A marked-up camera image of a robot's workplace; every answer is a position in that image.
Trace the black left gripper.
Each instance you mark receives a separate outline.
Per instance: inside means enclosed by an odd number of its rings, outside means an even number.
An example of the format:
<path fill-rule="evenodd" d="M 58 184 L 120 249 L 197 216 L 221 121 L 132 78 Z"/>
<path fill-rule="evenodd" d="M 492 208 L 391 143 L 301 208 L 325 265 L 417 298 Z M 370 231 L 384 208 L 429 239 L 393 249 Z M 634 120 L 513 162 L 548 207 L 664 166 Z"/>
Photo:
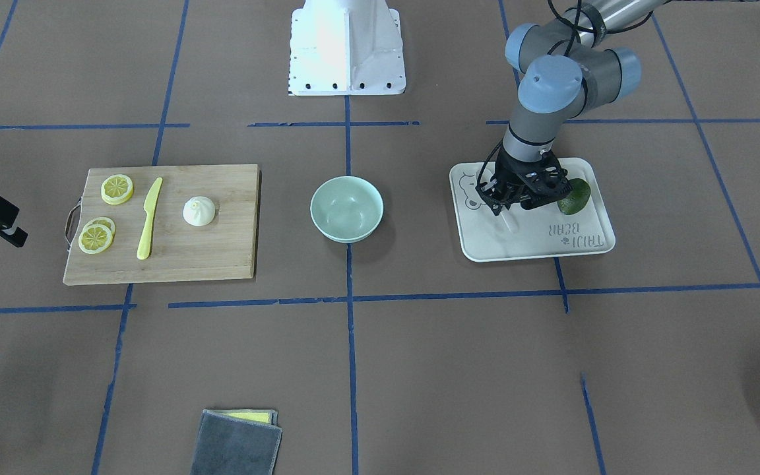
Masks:
<path fill-rule="evenodd" d="M 533 210 L 567 198 L 572 185 L 567 169 L 547 150 L 533 162 L 516 160 L 501 146 L 489 153 L 474 184 L 479 198 L 492 212 L 520 205 Z"/>

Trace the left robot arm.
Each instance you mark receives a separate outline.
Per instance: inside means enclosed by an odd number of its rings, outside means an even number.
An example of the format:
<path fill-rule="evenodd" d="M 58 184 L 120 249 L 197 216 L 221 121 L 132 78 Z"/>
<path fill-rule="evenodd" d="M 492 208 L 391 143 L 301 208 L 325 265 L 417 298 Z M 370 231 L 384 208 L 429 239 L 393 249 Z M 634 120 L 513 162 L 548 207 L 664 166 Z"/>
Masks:
<path fill-rule="evenodd" d="M 649 20 L 660 1 L 577 1 L 549 23 L 525 23 L 510 33 L 505 58 L 520 75 L 518 104 L 499 144 L 494 165 L 474 189 L 501 214 L 568 199 L 576 179 L 552 150 L 565 121 L 633 93 L 642 78 L 637 55 L 627 48 L 600 49 L 606 37 Z"/>

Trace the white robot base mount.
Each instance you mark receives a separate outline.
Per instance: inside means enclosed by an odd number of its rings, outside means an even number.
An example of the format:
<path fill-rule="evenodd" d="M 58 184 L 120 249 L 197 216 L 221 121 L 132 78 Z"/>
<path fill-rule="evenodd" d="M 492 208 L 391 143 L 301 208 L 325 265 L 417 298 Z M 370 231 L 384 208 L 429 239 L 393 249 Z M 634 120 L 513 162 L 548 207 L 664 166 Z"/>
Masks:
<path fill-rule="evenodd" d="M 401 21 L 387 2 L 305 1 L 290 27 L 290 96 L 405 93 Z"/>

